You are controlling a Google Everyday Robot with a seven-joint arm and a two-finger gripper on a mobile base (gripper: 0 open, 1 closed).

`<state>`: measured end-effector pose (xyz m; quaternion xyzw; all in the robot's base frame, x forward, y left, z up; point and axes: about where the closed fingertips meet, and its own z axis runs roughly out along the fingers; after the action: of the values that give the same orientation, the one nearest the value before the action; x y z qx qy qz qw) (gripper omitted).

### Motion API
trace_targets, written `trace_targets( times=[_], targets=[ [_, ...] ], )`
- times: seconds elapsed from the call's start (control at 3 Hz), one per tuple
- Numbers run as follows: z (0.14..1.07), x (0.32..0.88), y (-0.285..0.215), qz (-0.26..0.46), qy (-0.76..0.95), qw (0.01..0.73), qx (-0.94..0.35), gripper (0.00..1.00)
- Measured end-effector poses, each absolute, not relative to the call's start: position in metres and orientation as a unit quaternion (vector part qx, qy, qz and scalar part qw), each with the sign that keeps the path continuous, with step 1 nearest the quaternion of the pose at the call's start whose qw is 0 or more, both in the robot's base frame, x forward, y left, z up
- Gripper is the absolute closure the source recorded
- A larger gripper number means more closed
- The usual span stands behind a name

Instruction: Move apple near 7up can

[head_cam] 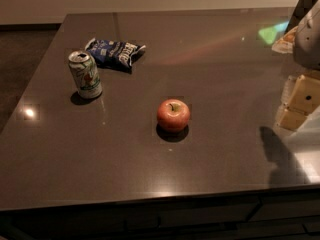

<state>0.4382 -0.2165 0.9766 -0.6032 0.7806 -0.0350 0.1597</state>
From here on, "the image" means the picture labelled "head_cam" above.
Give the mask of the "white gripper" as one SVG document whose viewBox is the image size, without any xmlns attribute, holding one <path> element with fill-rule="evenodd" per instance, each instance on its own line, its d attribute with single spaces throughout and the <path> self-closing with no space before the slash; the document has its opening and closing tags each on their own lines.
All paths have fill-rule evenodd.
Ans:
<svg viewBox="0 0 320 240">
<path fill-rule="evenodd" d="M 320 0 L 301 19 L 296 30 L 293 57 L 297 64 L 320 70 Z M 296 131 L 320 105 L 320 79 L 302 74 L 286 80 L 276 124 Z"/>
</svg>

